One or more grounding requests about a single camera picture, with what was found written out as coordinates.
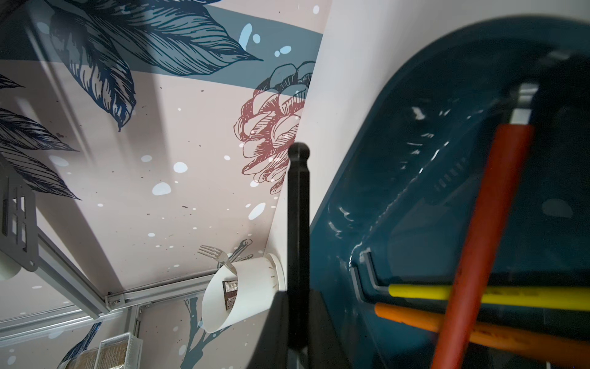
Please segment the long black hex key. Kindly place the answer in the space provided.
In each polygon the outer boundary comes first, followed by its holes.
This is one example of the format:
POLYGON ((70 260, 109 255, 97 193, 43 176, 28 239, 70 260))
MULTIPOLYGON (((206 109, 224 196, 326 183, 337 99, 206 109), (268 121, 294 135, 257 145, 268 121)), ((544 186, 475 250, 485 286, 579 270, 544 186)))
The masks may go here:
POLYGON ((287 292, 289 346, 307 347, 310 293, 310 149, 302 142, 289 147, 287 180, 287 292))

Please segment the orange sleeved hex key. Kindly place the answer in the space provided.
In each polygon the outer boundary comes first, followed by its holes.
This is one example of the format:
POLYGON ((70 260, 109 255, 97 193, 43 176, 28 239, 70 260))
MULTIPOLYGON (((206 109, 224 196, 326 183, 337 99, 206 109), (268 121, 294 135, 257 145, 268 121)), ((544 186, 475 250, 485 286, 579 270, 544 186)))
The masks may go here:
MULTIPOLYGON (((439 332, 444 319, 444 316, 438 313, 385 303, 371 304, 370 307, 379 318, 433 333, 439 332)), ((576 341, 513 327, 477 322, 470 334, 470 342, 536 361, 548 362, 555 367, 589 367, 588 341, 576 341)))

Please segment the yellow sleeved hex key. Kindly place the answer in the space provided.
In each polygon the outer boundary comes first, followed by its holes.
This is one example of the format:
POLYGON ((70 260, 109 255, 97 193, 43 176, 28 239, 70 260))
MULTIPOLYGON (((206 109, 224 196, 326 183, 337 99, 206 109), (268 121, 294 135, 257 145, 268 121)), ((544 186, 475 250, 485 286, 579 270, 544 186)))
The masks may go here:
MULTIPOLYGON (((360 262, 367 268, 374 290, 393 298, 410 298, 447 301, 452 287, 449 285, 389 284, 377 282, 372 253, 369 249, 360 253, 360 262)), ((489 286, 483 296, 483 304, 516 307, 544 308, 567 311, 589 310, 589 289, 576 287, 504 287, 489 286)))

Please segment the red sleeved hex key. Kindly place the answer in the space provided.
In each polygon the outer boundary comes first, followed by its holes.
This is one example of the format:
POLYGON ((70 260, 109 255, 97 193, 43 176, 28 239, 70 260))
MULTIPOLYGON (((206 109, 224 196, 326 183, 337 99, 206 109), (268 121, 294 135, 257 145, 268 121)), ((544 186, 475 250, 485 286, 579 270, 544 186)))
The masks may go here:
POLYGON ((511 111, 496 129, 439 332, 433 368, 462 366, 532 144, 534 128, 529 122, 538 90, 537 81, 527 81, 515 88, 511 111))

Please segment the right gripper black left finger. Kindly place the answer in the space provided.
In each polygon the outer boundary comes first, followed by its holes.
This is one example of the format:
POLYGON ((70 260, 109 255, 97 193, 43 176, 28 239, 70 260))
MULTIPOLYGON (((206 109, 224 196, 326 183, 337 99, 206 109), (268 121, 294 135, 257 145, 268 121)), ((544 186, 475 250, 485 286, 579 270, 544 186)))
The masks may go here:
POLYGON ((273 298, 261 336, 247 369, 287 368, 289 302, 287 292, 273 298))

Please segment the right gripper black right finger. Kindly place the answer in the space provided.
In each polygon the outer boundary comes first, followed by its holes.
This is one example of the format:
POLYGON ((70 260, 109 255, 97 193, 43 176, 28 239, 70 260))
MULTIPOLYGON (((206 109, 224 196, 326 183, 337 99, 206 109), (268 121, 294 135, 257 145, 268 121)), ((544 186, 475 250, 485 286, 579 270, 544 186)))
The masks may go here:
POLYGON ((309 294, 308 364, 319 369, 350 368, 323 296, 314 290, 309 294))

